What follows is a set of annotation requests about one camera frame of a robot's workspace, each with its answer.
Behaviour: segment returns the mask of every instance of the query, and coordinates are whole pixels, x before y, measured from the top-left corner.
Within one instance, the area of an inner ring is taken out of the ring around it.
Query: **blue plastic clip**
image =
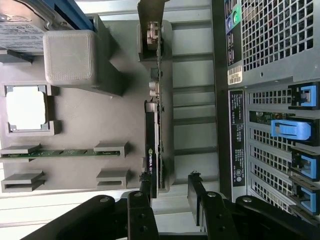
[[[74,0],[42,0],[52,10],[58,7],[77,27],[79,30],[94,30],[94,25],[89,18],[82,12]]]
[[[301,169],[301,173],[311,179],[316,179],[317,178],[317,160],[303,156],[303,155],[301,156],[301,159],[309,163],[309,166],[305,165]]]
[[[271,136],[292,140],[308,140],[311,136],[311,126],[307,122],[272,120]]]
[[[301,103],[303,107],[316,107],[317,106],[317,87],[316,86],[304,86],[301,87],[301,91],[305,93],[309,92],[308,101]]]
[[[317,211],[316,193],[311,193],[303,187],[301,188],[301,191],[308,195],[308,200],[301,201],[301,205],[308,209],[310,212],[315,213]]]

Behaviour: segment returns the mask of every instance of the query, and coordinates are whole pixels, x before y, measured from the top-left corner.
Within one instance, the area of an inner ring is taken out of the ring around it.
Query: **metal mesh panel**
[[[296,144],[284,137],[280,136],[271,136],[270,133],[250,128],[250,138],[254,139],[258,142],[261,142],[263,144],[270,145],[272,147],[284,150],[284,151],[290,151],[290,147],[295,146]]]
[[[252,157],[280,170],[281,172],[289,175],[291,162],[278,157],[272,153],[259,149],[258,147],[250,146],[250,154]]]
[[[264,182],[271,185],[285,196],[292,194],[292,185],[290,183],[285,182],[283,179],[280,179],[256,164],[252,164],[252,166],[253,168],[251,171]]]
[[[268,203],[291,214],[291,209],[289,208],[288,204],[284,203],[282,200],[276,197],[272,192],[265,189],[259,183],[257,182],[254,182],[254,184],[251,183],[251,188],[257,194],[259,194],[263,199],[265,199]]]
[[[291,89],[250,93],[250,104],[291,104]]]
[[[314,46],[313,0],[241,0],[244,71]]]

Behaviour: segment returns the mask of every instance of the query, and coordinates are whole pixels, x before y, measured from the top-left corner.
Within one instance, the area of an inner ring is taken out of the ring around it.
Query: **label sticker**
[[[246,185],[245,94],[243,90],[229,91],[232,186]]]
[[[0,23],[0,47],[17,53],[43,52],[44,31],[27,22]]]
[[[236,66],[228,70],[228,85],[242,82],[242,66]]]

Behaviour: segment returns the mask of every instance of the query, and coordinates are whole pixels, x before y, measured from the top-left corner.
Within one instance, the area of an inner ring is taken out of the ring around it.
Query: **hard drive label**
[[[0,22],[0,47],[17,53],[41,53],[44,32],[28,22]]]

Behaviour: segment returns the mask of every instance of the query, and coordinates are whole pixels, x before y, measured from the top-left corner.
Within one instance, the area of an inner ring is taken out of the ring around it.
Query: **green circuit board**
[[[93,149],[35,150],[26,154],[3,154],[0,159],[38,159],[68,157],[120,156],[120,151],[94,151]]]
[[[295,114],[266,111],[250,111],[249,121],[257,124],[271,125],[272,120],[287,119],[287,117],[292,116],[295,116]]]

